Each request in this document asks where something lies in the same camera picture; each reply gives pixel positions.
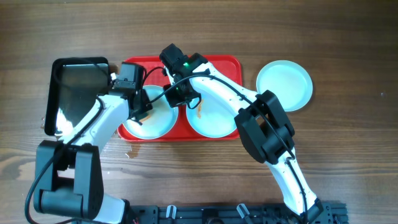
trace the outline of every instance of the wood grain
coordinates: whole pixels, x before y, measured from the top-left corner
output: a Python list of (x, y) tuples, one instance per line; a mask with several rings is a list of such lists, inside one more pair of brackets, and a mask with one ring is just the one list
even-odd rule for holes
[[(0, 223), (26, 222), (35, 149), (52, 139), (40, 128), (52, 62), (101, 55), (119, 65), (170, 43), (234, 55), (253, 90), (265, 64), (301, 64), (315, 91), (289, 118), (308, 184), (347, 203), (350, 223), (398, 223), (397, 1), (0, 2)], [(283, 201), (239, 140), (130, 144), (114, 135), (101, 161), (106, 191), (133, 205)]]

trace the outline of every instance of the black mounting bracket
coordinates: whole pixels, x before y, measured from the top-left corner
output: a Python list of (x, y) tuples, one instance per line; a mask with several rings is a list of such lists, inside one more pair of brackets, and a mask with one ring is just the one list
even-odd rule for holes
[(122, 62), (119, 78), (115, 80), (110, 95), (120, 96), (129, 102), (129, 119), (141, 119), (151, 110), (152, 104), (147, 92), (142, 89), (144, 67), (135, 63)]
[[(182, 53), (182, 51), (174, 44), (170, 44), (168, 47), (163, 49), (159, 55), (160, 60), (169, 70), (169, 73), (173, 76), (174, 83), (180, 81), (183, 78), (192, 75), (194, 69), (203, 63), (207, 63), (207, 59), (202, 55), (195, 53), (191, 57), (188, 57)], [(170, 84), (163, 87), (167, 90), (171, 87)], [(200, 97), (200, 93), (196, 92), (189, 80), (178, 84), (176, 88), (170, 90), (165, 94), (167, 101), (171, 107), (187, 104), (191, 100)]]
[[(256, 97), (257, 100), (253, 104), (268, 117), (269, 123), (286, 145), (290, 149), (293, 148), (294, 128), (278, 98), (269, 90)], [(256, 161), (277, 164), (278, 158), (286, 151), (286, 148), (265, 122), (258, 125), (257, 116), (259, 113), (249, 106), (246, 109), (240, 109), (235, 117), (242, 144)]]
[[(84, 144), (62, 149), (61, 141), (44, 140), (36, 152), (36, 174), (59, 150), (61, 158), (47, 169), (34, 192), (37, 212), (94, 219), (100, 211), (104, 187), (97, 146)], [(75, 178), (59, 177), (58, 170), (75, 169)]]

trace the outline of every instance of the white plate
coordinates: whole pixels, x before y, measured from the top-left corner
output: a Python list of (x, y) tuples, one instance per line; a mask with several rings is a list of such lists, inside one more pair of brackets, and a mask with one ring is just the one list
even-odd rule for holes
[[(234, 117), (216, 100), (207, 94), (201, 94), (201, 103), (195, 109), (187, 107), (187, 119), (191, 127), (208, 138), (222, 138), (236, 129)], [(199, 99), (190, 103), (194, 107)]]
[[(155, 85), (146, 85), (144, 89), (150, 100), (163, 92), (162, 87)], [(130, 119), (123, 123), (131, 135), (146, 140), (156, 139), (173, 128), (178, 118), (178, 107), (171, 108), (165, 96), (155, 101), (152, 106), (153, 109), (147, 112), (149, 115), (140, 120), (142, 126)]]
[(306, 105), (312, 96), (312, 81), (300, 65), (278, 60), (264, 66), (256, 81), (257, 92), (273, 92), (285, 111), (295, 111)]

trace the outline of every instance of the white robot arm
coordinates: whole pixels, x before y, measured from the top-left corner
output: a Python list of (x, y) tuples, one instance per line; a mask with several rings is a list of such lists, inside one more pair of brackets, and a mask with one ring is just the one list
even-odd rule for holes
[[(104, 95), (99, 96), (104, 104), (100, 116), (82, 134), (80, 138), (72, 142), (74, 146), (91, 144), (97, 146), (99, 153), (102, 152), (105, 144), (111, 139), (115, 130), (129, 118), (129, 102), (120, 96)], [(62, 136), (59, 140), (69, 142), (81, 130), (100, 109), (100, 102), (97, 100), (92, 109), (76, 125), (73, 132), (67, 136)], [(97, 216), (93, 219), (100, 223), (121, 223), (124, 215), (125, 201), (103, 194), (101, 208)]]
[[(217, 71), (217, 69), (211, 62), (199, 65), (196, 69), (193, 70), (193, 73), (201, 73), (206, 70), (210, 71), (209, 75), (220, 78), (233, 86), (233, 88), (240, 91), (251, 102), (257, 100), (257, 92), (248, 90), (230, 80), (228, 77)], [(166, 71), (170, 83), (174, 84), (173, 76), (169, 73), (167, 69)], [(190, 83), (195, 91), (199, 93), (207, 93), (208, 96), (213, 97), (218, 103), (222, 104), (233, 115), (233, 117), (239, 114), (240, 109), (247, 108), (249, 106), (249, 103), (242, 100), (240, 96), (238, 96), (233, 90), (215, 79), (207, 77), (195, 77), (190, 79)], [(297, 215), (300, 215), (305, 211), (304, 201), (299, 187), (299, 183), (296, 181), (288, 164), (286, 164), (286, 160), (288, 157), (290, 157), (290, 154), (286, 151), (278, 158), (277, 164), (271, 164), (269, 162), (265, 162), (265, 164), (270, 168), (277, 183), (279, 184), (279, 187), (284, 196), (284, 202), (286, 206), (289, 207), (291, 211), (293, 211)], [(311, 191), (310, 187), (305, 181), (300, 167), (297, 164), (297, 160), (292, 160), (291, 164), (294, 168), (295, 173), (297, 174), (300, 183), (302, 184), (302, 187), (304, 188), (305, 195), (307, 197), (307, 208), (310, 208), (315, 204), (317, 196)]]

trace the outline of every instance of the red tray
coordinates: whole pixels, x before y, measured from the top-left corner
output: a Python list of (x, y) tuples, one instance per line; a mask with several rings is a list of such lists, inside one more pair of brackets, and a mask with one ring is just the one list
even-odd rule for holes
[[(219, 72), (230, 78), (232, 81), (242, 85), (242, 69), (240, 62), (232, 55), (205, 55)], [(158, 56), (151, 57), (132, 57), (126, 62), (137, 63), (144, 66), (147, 71), (154, 67), (164, 65), (159, 60)], [(160, 69), (155, 70), (145, 81), (145, 85), (164, 86), (169, 84), (169, 79), (163, 76)], [(159, 141), (203, 141), (203, 140), (230, 140), (239, 137), (238, 130), (235, 130), (228, 136), (223, 138), (208, 138), (198, 134), (188, 123), (187, 115), (185, 114), (185, 105), (179, 107), (177, 122), (174, 127), (165, 135), (153, 140), (139, 139), (131, 135), (123, 125), (118, 128), (120, 137), (129, 142), (159, 142)]]

